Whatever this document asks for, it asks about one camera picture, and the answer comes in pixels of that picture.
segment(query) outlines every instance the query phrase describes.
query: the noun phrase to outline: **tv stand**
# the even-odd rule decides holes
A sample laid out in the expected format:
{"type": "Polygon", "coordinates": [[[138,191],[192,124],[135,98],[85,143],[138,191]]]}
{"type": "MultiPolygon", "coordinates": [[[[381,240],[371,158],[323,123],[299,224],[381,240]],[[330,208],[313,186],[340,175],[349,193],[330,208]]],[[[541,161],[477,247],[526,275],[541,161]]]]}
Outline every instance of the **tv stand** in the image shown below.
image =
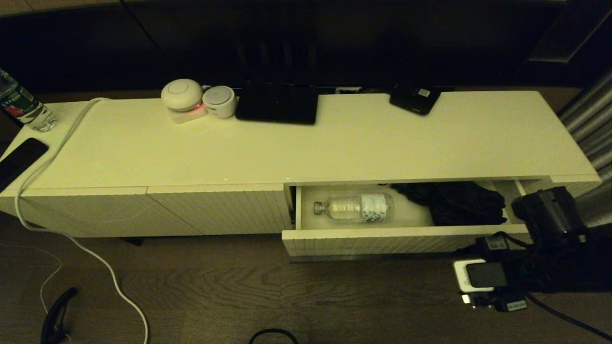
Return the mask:
{"type": "MultiPolygon", "coordinates": [[[[48,106],[57,127],[23,128],[4,156],[28,137],[52,152],[85,102],[48,106]]],[[[0,193],[2,211],[15,213],[22,180],[0,193]]],[[[107,100],[24,192],[23,209],[76,237],[282,233],[291,256],[449,252],[501,230],[528,239],[509,206],[503,225],[437,227],[427,208],[393,191],[387,223],[312,213],[332,193],[424,181],[476,181],[507,205],[538,189],[564,185],[576,197],[601,183],[538,92],[442,93],[427,117],[386,94],[321,95],[312,126],[213,116],[176,125],[160,99],[107,100]]]]}

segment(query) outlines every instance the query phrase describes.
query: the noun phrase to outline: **cabinet leg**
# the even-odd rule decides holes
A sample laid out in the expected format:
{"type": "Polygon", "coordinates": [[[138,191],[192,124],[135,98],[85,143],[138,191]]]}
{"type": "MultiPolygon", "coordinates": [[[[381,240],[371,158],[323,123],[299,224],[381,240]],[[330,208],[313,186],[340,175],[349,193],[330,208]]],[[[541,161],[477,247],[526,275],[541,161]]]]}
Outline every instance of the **cabinet leg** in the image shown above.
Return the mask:
{"type": "Polygon", "coordinates": [[[139,237],[120,237],[120,239],[136,246],[142,246],[144,242],[144,239],[139,237]]]}

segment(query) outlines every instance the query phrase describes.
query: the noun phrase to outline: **smartphone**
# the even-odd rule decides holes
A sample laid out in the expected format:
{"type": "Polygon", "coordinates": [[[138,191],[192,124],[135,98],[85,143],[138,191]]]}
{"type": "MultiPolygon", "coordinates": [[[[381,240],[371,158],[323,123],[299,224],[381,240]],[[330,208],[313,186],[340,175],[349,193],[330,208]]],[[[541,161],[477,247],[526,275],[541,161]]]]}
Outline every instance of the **smartphone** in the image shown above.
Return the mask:
{"type": "Polygon", "coordinates": [[[428,114],[436,103],[442,90],[418,84],[399,86],[391,93],[389,103],[420,115],[428,114]]]}
{"type": "Polygon", "coordinates": [[[0,192],[10,185],[23,171],[49,150],[35,138],[28,138],[0,161],[0,192]]]}

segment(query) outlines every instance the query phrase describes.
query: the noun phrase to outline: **bottle label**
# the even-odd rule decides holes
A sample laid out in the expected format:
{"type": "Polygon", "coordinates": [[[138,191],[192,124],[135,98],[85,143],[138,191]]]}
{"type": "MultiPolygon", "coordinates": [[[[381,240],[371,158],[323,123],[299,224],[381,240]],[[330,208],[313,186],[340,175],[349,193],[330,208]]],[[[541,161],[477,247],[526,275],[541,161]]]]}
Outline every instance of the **bottle label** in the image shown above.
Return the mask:
{"type": "Polygon", "coordinates": [[[380,193],[361,195],[361,218],[366,222],[382,222],[387,217],[387,200],[380,193]]]}
{"type": "Polygon", "coordinates": [[[30,123],[36,118],[39,112],[35,110],[39,105],[39,100],[21,86],[0,99],[0,106],[4,111],[18,118],[24,124],[30,123]]]}

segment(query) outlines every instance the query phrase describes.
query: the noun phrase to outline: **dark wall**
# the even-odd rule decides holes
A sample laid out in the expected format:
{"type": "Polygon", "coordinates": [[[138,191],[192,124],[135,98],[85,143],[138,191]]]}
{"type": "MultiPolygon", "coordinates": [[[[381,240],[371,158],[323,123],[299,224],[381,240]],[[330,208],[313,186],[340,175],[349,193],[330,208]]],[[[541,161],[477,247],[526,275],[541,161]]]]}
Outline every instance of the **dark wall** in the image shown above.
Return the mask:
{"type": "Polygon", "coordinates": [[[576,82],[525,72],[532,66],[526,63],[530,53],[565,8],[562,2],[124,5],[0,18],[5,48],[0,67],[34,92],[160,88],[175,78],[230,86],[376,84],[407,78],[451,85],[576,82]]]}
{"type": "Polygon", "coordinates": [[[567,63],[531,61],[515,75],[527,84],[587,86],[612,68],[612,15],[607,16],[598,29],[567,63]]]}

